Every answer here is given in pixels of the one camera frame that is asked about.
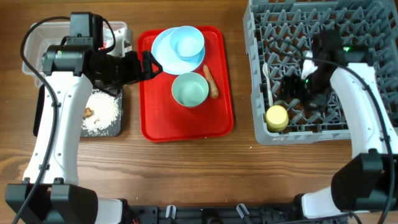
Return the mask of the white plastic spoon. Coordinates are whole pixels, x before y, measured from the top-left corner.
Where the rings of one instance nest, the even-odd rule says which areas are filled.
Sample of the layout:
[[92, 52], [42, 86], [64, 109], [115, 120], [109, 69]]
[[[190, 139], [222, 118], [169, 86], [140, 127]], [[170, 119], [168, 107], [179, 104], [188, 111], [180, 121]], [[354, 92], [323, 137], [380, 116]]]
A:
[[267, 99], [268, 99], [269, 106], [271, 107], [271, 106], [273, 106], [274, 102], [272, 99], [271, 83], [270, 83], [270, 77], [269, 77], [269, 67], [266, 63], [262, 66], [262, 72], [266, 79]]

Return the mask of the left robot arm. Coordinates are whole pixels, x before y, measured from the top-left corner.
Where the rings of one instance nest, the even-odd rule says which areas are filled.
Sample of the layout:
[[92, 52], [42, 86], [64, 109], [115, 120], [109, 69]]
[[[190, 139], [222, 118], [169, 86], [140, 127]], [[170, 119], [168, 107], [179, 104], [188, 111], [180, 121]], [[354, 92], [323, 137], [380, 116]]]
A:
[[36, 72], [45, 87], [34, 153], [19, 184], [6, 188], [14, 223], [137, 223], [125, 199], [99, 198], [80, 187], [77, 155], [86, 104], [92, 90], [151, 80], [163, 71], [150, 51], [112, 56], [103, 45], [108, 21], [91, 12], [68, 17], [70, 33], [42, 56]]

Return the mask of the small light blue bowl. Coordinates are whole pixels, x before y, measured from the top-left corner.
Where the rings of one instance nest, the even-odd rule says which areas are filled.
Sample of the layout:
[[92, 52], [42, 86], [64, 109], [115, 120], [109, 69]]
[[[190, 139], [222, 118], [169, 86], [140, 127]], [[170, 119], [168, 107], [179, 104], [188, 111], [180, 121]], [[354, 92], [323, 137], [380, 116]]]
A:
[[169, 43], [178, 58], [191, 60], [205, 47], [205, 38], [196, 27], [181, 26], [171, 33]]

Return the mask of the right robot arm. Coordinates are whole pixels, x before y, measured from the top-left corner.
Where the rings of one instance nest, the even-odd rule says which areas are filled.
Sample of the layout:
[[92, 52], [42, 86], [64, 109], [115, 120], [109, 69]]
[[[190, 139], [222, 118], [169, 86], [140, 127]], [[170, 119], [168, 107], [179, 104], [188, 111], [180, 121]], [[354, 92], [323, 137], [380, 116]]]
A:
[[307, 110], [324, 108], [336, 93], [348, 125], [352, 159], [329, 187], [300, 196], [308, 219], [351, 212], [397, 209], [397, 133], [382, 102], [374, 61], [363, 45], [348, 45], [335, 30], [323, 30], [308, 53], [297, 52], [302, 72], [284, 77], [280, 99], [298, 99]]

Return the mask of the green bowl with rice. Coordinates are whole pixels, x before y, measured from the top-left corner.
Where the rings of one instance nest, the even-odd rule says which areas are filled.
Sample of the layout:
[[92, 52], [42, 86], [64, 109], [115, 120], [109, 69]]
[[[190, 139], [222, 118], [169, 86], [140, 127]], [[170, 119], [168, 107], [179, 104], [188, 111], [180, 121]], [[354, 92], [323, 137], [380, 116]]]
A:
[[206, 79], [195, 72], [181, 74], [172, 83], [174, 100], [187, 108], [202, 104], [207, 99], [209, 90]]

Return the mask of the yellow plastic cup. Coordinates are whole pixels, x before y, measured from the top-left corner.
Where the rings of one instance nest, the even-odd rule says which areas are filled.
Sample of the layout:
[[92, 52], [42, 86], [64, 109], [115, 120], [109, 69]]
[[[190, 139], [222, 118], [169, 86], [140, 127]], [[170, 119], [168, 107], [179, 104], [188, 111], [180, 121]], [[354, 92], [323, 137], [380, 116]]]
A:
[[265, 113], [265, 122], [270, 132], [283, 131], [289, 123], [287, 110], [281, 105], [271, 106]]

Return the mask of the large light blue plate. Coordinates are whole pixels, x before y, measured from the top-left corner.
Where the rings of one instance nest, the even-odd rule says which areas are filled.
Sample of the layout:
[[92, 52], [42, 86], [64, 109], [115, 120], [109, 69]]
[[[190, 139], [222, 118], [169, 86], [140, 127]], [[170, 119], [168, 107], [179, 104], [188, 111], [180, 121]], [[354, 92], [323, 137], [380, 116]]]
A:
[[162, 31], [154, 40], [151, 52], [163, 67], [163, 71], [171, 75], [181, 75], [196, 70], [205, 58], [205, 47], [191, 60], [178, 58], [170, 47], [170, 35], [176, 27]]

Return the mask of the brown food scrap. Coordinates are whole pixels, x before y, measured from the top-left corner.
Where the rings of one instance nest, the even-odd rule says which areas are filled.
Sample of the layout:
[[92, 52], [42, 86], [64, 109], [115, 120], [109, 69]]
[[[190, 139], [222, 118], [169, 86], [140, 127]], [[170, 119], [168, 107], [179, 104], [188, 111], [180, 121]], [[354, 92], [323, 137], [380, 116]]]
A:
[[94, 115], [93, 110], [91, 110], [90, 108], [85, 108], [85, 112], [84, 112], [84, 115], [83, 115], [84, 118], [89, 118], [89, 117], [91, 117], [93, 115]]

